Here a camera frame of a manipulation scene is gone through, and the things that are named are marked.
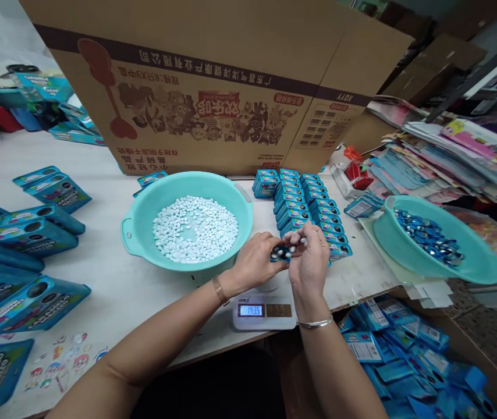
silver bracelet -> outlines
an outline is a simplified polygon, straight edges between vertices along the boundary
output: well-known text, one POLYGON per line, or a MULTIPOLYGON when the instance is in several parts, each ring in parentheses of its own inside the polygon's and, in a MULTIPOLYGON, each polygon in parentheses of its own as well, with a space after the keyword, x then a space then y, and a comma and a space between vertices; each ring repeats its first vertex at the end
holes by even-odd
POLYGON ((300 326, 303 326, 305 329, 316 329, 322 326, 326 326, 327 324, 332 323, 333 319, 330 317, 329 319, 326 320, 320 320, 320 322, 310 322, 310 323, 303 323, 298 321, 297 323, 300 326))

floor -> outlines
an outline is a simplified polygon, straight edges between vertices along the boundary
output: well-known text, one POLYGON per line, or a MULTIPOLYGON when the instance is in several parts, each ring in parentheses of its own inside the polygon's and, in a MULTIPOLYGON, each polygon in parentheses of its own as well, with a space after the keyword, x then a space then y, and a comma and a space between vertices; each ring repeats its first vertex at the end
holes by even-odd
POLYGON ((454 306, 447 308, 452 317, 468 336, 497 366, 497 311, 482 306, 466 289, 461 279, 449 281, 454 306))

white candy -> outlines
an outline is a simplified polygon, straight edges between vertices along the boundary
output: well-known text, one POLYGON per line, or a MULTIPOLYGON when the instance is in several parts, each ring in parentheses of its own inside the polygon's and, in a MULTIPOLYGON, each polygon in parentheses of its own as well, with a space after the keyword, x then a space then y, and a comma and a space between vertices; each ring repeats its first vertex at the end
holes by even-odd
POLYGON ((167 259, 200 263, 227 252, 237 238, 238 225, 235 216, 216 201, 185 196, 159 212, 153 232, 156 246, 167 259), (181 232, 192 239, 181 237, 181 232))

white table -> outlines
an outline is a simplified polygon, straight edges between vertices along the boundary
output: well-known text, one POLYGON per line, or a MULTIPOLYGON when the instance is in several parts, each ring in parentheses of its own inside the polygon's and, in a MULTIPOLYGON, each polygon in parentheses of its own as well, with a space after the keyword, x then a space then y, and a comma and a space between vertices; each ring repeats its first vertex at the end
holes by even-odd
MULTIPOLYGON (((93 200, 73 214, 86 224, 80 245, 46 259, 44 273, 85 283, 92 293, 51 330, 18 333, 10 340, 34 338, 35 345, 14 395, 0 407, 0 418, 23 418, 51 409, 62 397, 54 380, 47 388, 24 390, 33 369, 42 367, 46 370, 53 362, 55 343, 61 336, 66 337, 66 342, 56 361, 66 362, 70 386, 77 375, 72 370, 72 361, 65 361, 65 355, 73 346, 74 334, 88 334, 80 345, 80 353, 88 350, 88 366, 91 366, 99 351, 113 347, 153 313, 188 294, 205 280, 165 271, 126 252, 120 238, 120 221, 132 205, 132 194, 139 185, 135 177, 120 172, 105 147, 59 141, 46 132, 5 135, 0 143, 0 207, 16 211, 41 205, 11 180, 48 165, 55 165, 70 175, 93 200), (34 363, 41 354, 46 354, 45 358, 34 363)), ((321 178, 330 197, 343 209, 347 202, 330 174, 321 175, 321 178)), ((239 183, 251 193, 251 180, 239 183)), ((278 234, 272 208, 270 200, 255 200, 253 234, 265 230, 278 234)), ((359 223, 345 214, 341 219, 353 256, 334 262, 329 269, 324 295, 332 311, 383 294, 398 285, 359 223)), ((217 311, 174 365, 194 362, 269 335, 269 332, 234 330, 230 306, 217 311)), ((6 342, 0 337, 0 343, 6 342)))

lollipop illustration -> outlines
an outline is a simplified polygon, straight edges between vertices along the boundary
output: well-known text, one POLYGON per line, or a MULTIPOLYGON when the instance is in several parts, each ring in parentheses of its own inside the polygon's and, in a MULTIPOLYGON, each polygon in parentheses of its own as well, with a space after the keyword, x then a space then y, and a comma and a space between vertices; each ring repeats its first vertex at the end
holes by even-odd
POLYGON ((134 127, 120 116, 115 98, 113 97, 113 92, 111 91, 111 87, 115 85, 116 80, 115 75, 111 71, 111 57, 109 56, 109 53, 97 42, 88 38, 82 38, 78 41, 78 50, 89 64, 90 73, 93 78, 96 79, 98 83, 105 86, 105 89, 107 90, 107 94, 109 95, 113 110, 116 114, 116 117, 109 125, 111 132, 119 138, 135 140, 138 134, 134 127))

